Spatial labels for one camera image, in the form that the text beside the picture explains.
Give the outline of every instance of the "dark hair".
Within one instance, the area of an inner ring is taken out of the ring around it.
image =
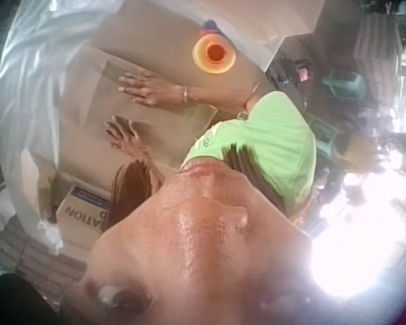
[[[136,160],[122,166],[116,173],[111,189],[110,214],[103,231],[121,222],[152,195],[149,167]]]
[[[268,175],[258,165],[256,154],[250,146],[242,146],[238,150],[237,146],[232,144],[229,148],[224,148],[223,160],[231,169],[244,174],[257,190],[286,214],[283,198],[267,181]]]

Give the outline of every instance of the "finger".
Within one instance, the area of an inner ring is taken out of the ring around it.
[[[131,130],[131,132],[134,134],[135,139],[140,140],[140,136],[139,136],[137,130],[135,129],[135,124],[136,124],[136,123],[133,122],[132,120],[129,120],[129,121],[128,121],[128,127],[129,127],[129,129]]]
[[[131,137],[134,136],[134,133],[131,131],[129,127],[129,121],[121,116],[114,115],[112,117],[113,121],[116,122],[117,127],[119,128],[120,132],[123,135],[130,135]]]
[[[137,97],[133,99],[134,103],[141,104],[144,106],[149,106],[149,107],[154,107],[156,104],[156,101],[153,98],[141,98]]]
[[[116,123],[107,122],[106,123],[107,131],[109,131],[113,138],[117,141],[123,140],[123,134],[120,132],[120,129],[117,127]]]
[[[126,88],[126,87],[119,87],[118,89],[122,93],[127,93],[129,95],[134,95],[134,96],[139,96],[139,97],[144,97],[144,92],[142,89],[138,88]]]
[[[116,136],[109,129],[104,129],[104,133],[107,135],[109,141],[117,141]]]
[[[122,150],[122,147],[120,145],[118,145],[118,144],[115,144],[115,143],[111,143],[110,147],[114,148],[114,149],[117,149],[117,150]]]
[[[137,80],[126,77],[119,77],[119,81],[135,88],[142,88],[145,85],[143,80]]]
[[[146,81],[147,80],[147,78],[145,76],[137,74],[137,73],[126,73],[125,76],[128,79],[133,79],[133,80],[137,80],[137,81]]]

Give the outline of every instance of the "chair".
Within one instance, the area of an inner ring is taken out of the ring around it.
[[[356,72],[332,68],[330,75],[322,78],[322,83],[330,97],[353,100],[358,104],[365,99],[365,81]]]
[[[332,160],[338,130],[311,113],[306,113],[304,118],[316,137],[317,152]]]

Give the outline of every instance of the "tape roll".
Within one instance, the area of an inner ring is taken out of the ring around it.
[[[225,37],[208,34],[194,46],[192,58],[196,66],[207,73],[224,73],[234,65],[236,50]]]

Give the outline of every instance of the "lime green t-shirt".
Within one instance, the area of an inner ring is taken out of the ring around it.
[[[246,121],[213,126],[194,144],[185,163],[198,156],[223,159],[223,148],[232,144],[254,148],[267,181],[283,197],[286,208],[293,209],[310,194],[316,165],[315,136],[284,93],[267,94]]]

